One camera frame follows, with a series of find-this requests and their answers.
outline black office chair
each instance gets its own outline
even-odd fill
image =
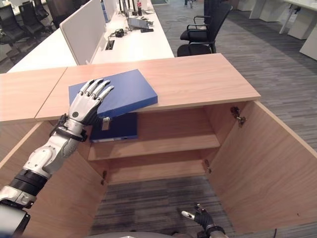
[[[187,26],[187,29],[181,34],[180,39],[189,42],[205,42],[207,40],[206,29],[208,29],[221,1],[222,0],[205,0],[204,15],[195,16],[194,24],[189,24]],[[197,24],[197,18],[204,19],[204,24]]]
[[[32,36],[37,38],[41,32],[47,32],[45,26],[37,19],[31,2],[20,5],[19,10],[24,27]]]
[[[231,10],[232,6],[230,4],[222,2],[214,14],[209,27],[205,30],[207,40],[205,42],[190,42],[187,45],[180,46],[177,50],[177,56],[195,56],[216,53],[215,39]]]
[[[86,4],[87,0],[72,0],[74,9],[77,11],[82,5]]]
[[[18,24],[11,5],[0,7],[0,27],[0,44],[9,44],[12,47],[15,42],[28,36]]]
[[[49,13],[44,9],[41,0],[34,0],[34,10],[39,21],[49,16]]]

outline cabinet door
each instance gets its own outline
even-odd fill
[[[239,233],[317,221],[317,153],[260,102],[241,112],[207,172]]]
[[[37,123],[0,162],[0,189],[20,172],[33,150],[46,143],[53,126]],[[46,183],[27,212],[24,235],[33,238],[85,237],[106,191],[102,178],[76,151]]]

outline bottle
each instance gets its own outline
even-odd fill
[[[139,16],[142,16],[142,4],[141,4],[141,0],[138,0],[137,6],[138,6],[138,15],[139,15]]]

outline blue binder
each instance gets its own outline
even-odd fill
[[[115,140],[137,139],[137,113],[127,113],[114,118],[108,130],[102,130],[102,125],[95,125],[90,135],[90,141],[107,142]]]
[[[114,89],[99,106],[100,117],[117,117],[158,102],[158,95],[137,69],[104,77],[104,80],[110,80]],[[68,88],[70,104],[84,84]]]

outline metal hinge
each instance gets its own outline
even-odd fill
[[[105,184],[106,177],[107,177],[107,171],[104,170],[104,171],[103,171],[103,180],[101,180],[101,182],[100,182],[102,185]]]
[[[211,174],[211,168],[210,168],[210,165],[209,165],[209,161],[208,160],[204,160],[204,163],[205,163],[205,165],[207,167],[208,173]]]
[[[230,108],[230,111],[234,118],[238,120],[239,127],[242,127],[243,124],[247,121],[245,117],[240,116],[240,109],[238,107],[232,107]]]

